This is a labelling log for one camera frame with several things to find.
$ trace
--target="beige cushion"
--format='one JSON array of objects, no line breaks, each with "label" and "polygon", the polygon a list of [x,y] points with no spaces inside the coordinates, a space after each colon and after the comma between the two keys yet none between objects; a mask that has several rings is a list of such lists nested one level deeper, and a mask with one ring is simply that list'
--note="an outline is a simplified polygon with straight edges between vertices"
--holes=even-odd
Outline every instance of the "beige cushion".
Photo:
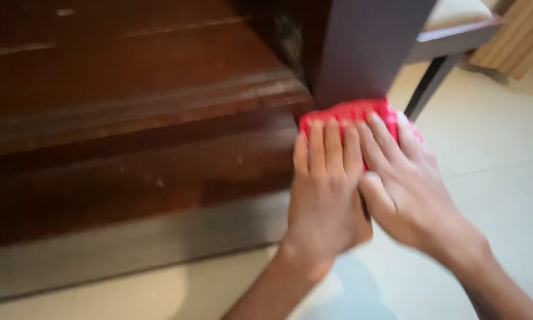
[{"label": "beige cushion", "polygon": [[[494,0],[484,1],[495,4]],[[438,0],[428,17],[424,31],[465,25],[491,17],[492,13],[482,0]]]}]

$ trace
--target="finger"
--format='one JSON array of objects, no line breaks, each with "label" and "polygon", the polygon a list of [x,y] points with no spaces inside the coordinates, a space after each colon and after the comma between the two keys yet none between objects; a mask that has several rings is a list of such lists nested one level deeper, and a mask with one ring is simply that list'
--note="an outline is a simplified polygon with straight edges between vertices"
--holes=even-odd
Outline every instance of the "finger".
[{"label": "finger", "polygon": [[326,154],[324,151],[324,127],[320,120],[310,126],[310,175],[326,174]]},{"label": "finger", "polygon": [[425,157],[410,126],[409,119],[401,111],[397,112],[397,131],[399,133],[399,145],[405,156],[415,162],[424,161]]},{"label": "finger", "polygon": [[326,148],[326,171],[330,174],[343,175],[343,150],[339,136],[338,120],[330,119],[324,132]]},{"label": "finger", "polygon": [[390,167],[389,160],[383,154],[381,148],[375,141],[371,129],[365,122],[356,123],[357,132],[359,133],[360,146],[362,149],[362,157],[371,171],[382,174]]},{"label": "finger", "polygon": [[389,132],[385,123],[377,113],[372,112],[370,116],[367,117],[367,124],[370,126],[375,141],[387,159],[394,161],[404,157],[397,142],[391,135],[391,132]]},{"label": "finger", "polygon": [[294,172],[296,174],[307,176],[308,175],[308,143],[306,142],[306,136],[304,132],[300,132],[296,136],[294,142]]},{"label": "finger", "polygon": [[394,201],[385,190],[381,178],[375,172],[366,172],[359,182],[359,191],[365,199],[370,215],[377,223],[385,227],[383,225],[386,225],[397,209]]},{"label": "finger", "polygon": [[425,161],[434,169],[438,170],[438,163],[436,162],[436,156],[430,151],[428,146],[424,143],[420,143],[420,152],[422,153]]},{"label": "finger", "polygon": [[362,149],[359,141],[359,133],[351,124],[344,124],[343,134],[343,166],[346,174],[359,177],[363,172]]}]

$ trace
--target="furniture leg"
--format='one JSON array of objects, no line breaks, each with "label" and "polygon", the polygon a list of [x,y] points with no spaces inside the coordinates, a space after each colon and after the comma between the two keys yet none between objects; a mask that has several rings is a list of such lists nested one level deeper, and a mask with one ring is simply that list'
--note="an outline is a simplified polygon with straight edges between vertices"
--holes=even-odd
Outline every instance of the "furniture leg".
[{"label": "furniture leg", "polygon": [[412,121],[417,119],[436,89],[438,89],[456,63],[462,60],[464,54],[465,52],[459,52],[433,59],[405,109],[407,118]]}]

